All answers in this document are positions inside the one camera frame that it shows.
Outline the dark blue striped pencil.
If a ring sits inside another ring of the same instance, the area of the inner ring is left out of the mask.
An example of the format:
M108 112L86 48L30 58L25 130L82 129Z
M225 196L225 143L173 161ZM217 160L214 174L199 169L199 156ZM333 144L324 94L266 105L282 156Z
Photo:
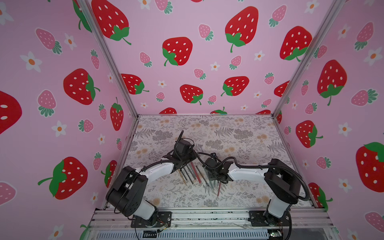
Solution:
M188 176L188 179L189 181L192 183L192 185L194 184L194 181L192 180L192 178L190 177L189 173L187 172L187 169L186 168L183 168L184 169L184 172L187 174Z

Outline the yellow pencil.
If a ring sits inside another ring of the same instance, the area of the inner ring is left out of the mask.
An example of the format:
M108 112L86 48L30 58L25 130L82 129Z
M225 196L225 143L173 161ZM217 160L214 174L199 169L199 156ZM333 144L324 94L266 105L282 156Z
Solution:
M181 178L183 180L183 183L187 186L188 180L187 180L186 176L184 175L182 170L179 170L179 173L180 173L180 176L181 176Z

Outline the red striped pencil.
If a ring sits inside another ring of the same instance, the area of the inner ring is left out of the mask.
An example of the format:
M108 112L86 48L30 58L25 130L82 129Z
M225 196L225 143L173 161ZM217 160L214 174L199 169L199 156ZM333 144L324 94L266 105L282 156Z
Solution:
M195 165L194 165L193 163L190 163L190 165L191 165L191 167L192 167L192 169L193 169L193 171L194 171L194 174L195 174L195 176L196 176L196 178L197 178L197 181L198 181L199 184L201 185L201 184L202 184L202 181L201 181L201 178L200 178L200 176L199 176L199 174L198 174L198 172L197 172L197 169L196 169Z

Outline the blue pencil with clear cap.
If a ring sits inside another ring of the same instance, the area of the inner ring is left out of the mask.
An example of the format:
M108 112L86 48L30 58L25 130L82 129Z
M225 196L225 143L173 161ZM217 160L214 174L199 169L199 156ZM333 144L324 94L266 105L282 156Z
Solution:
M191 166L191 164L188 164L188 168L189 168L189 171L191 172L191 175L193 176L193 178L198 181L198 177L195 173L195 171L193 170L193 167Z

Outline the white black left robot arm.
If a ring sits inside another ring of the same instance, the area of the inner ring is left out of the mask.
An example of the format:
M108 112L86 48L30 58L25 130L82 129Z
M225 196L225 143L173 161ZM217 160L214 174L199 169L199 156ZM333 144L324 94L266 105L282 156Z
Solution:
M144 199L147 185L176 172L196 158L197 153L194 150L186 150L182 154L165 155L159 161L141 169L127 166L121 170L110 187L106 201L125 217L135 215L147 221L149 225L154 225L159 210Z

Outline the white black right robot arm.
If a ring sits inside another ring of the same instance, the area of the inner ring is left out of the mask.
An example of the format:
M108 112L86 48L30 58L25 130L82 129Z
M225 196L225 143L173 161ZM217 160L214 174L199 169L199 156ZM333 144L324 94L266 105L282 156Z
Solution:
M290 208L299 200L309 201L310 190L302 176L278 159L272 159L267 165L241 165L236 158L229 157L222 162L214 157L203 162L211 180L223 184L233 181L265 182L274 193L266 210L249 221L261 226L277 226L289 216Z

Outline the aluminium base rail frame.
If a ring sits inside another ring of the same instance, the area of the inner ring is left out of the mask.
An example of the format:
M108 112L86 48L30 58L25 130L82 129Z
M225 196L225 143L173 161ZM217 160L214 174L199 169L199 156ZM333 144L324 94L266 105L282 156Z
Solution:
M291 208L272 224L258 224L263 208L161 208L160 221L145 227L113 209L95 211L83 240L340 240L326 211Z

